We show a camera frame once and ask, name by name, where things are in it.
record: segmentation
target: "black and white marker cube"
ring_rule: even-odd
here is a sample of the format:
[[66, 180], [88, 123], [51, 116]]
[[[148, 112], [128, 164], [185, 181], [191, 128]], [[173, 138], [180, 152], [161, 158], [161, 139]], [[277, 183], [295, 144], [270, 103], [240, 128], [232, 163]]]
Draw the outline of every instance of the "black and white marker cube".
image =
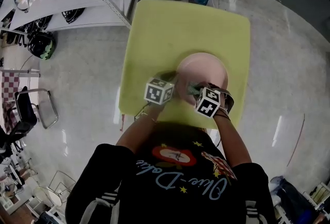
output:
[[220, 92], [203, 88], [196, 104], [195, 112], [202, 116], [212, 118], [220, 107]]
[[150, 78], [145, 87], [144, 99], [162, 105], [172, 98], [173, 91], [173, 83]]

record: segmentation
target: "black t-shirt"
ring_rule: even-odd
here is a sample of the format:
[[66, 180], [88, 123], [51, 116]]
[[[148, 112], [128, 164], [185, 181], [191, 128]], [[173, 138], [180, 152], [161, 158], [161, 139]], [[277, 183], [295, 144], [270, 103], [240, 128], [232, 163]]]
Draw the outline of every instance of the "black t-shirt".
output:
[[165, 123], [137, 154], [99, 145], [71, 192], [66, 219], [276, 223], [268, 177], [259, 165], [230, 168], [204, 131]]

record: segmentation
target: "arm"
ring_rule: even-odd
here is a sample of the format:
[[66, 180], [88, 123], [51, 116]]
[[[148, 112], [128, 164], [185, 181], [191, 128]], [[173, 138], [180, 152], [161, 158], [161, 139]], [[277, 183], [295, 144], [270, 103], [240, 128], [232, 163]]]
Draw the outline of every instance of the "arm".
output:
[[136, 153], [139, 147], [148, 139], [153, 131], [155, 121], [164, 109], [161, 105], [151, 105], [144, 111], [148, 115], [141, 115], [132, 125], [123, 133], [116, 145], [124, 146]]
[[[91, 203], [95, 205], [98, 199], [105, 199], [110, 207], [115, 206], [119, 201], [117, 194], [120, 183], [135, 174], [135, 163], [135, 155], [126, 147], [110, 144], [98, 145], [68, 197], [65, 207], [67, 224], [87, 223], [81, 221], [81, 218], [86, 210], [87, 216], [94, 215], [93, 207], [89, 207], [89, 205]], [[95, 178], [101, 178], [101, 181], [95, 182]], [[96, 210], [95, 216], [98, 216], [99, 219], [100, 212], [103, 211], [104, 209]], [[111, 214], [110, 209], [105, 217], [105, 220], [109, 220], [107, 223], [110, 223]]]
[[249, 152], [234, 125], [228, 118], [218, 115], [227, 115], [222, 110], [218, 110], [213, 118], [218, 126], [222, 147], [229, 165], [234, 167], [239, 164], [251, 163]]

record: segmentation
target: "cartoon graphic on shirt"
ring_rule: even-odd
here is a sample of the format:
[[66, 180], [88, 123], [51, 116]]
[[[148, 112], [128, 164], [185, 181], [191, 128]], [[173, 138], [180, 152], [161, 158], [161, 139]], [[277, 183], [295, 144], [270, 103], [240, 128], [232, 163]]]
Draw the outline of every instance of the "cartoon graphic on shirt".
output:
[[160, 188], [164, 188], [165, 190], [174, 189], [177, 187], [181, 188], [180, 185], [182, 182], [185, 182], [185, 185], [201, 187], [198, 190], [202, 193], [202, 196], [206, 195], [206, 197], [210, 200], [220, 199], [221, 194], [225, 191], [228, 183], [228, 178], [198, 179], [196, 177], [191, 178], [190, 176], [186, 176], [183, 172], [163, 171], [162, 168], [149, 164], [144, 160], [137, 160], [136, 165], [139, 169], [139, 172], [136, 173], [137, 176], [144, 174], [155, 176], [155, 182]]
[[237, 180], [234, 172], [228, 166], [225, 160], [221, 159], [220, 157], [212, 156], [207, 152], [202, 152], [202, 157], [206, 158], [207, 160], [213, 163], [213, 172], [214, 172], [213, 174], [216, 178], [218, 178], [219, 175], [225, 175], [228, 181], [229, 181], [228, 177]]
[[187, 189], [183, 186], [183, 187], [180, 187], [180, 192], [183, 192], [183, 193], [187, 193]]
[[189, 150], [178, 150], [173, 147], [157, 146], [153, 149], [152, 154], [165, 162], [159, 162], [156, 166], [172, 167], [182, 169], [182, 166], [193, 166], [196, 163], [196, 158]]
[[193, 142], [195, 145], [197, 145], [197, 146], [201, 146], [201, 147], [203, 147], [203, 145], [202, 144], [200, 144], [199, 142]]

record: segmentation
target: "wrist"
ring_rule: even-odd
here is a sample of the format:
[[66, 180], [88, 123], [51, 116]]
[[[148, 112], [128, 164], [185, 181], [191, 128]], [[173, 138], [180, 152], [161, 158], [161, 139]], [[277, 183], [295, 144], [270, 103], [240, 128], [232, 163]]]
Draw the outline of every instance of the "wrist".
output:
[[225, 110], [222, 109], [218, 109], [216, 111], [216, 113], [213, 116], [213, 119], [217, 119], [217, 120], [227, 120], [230, 121], [230, 118], [228, 117], [228, 114], [225, 112]]
[[163, 106], [151, 105], [144, 112], [152, 119], [157, 120], [159, 114], [163, 111]]

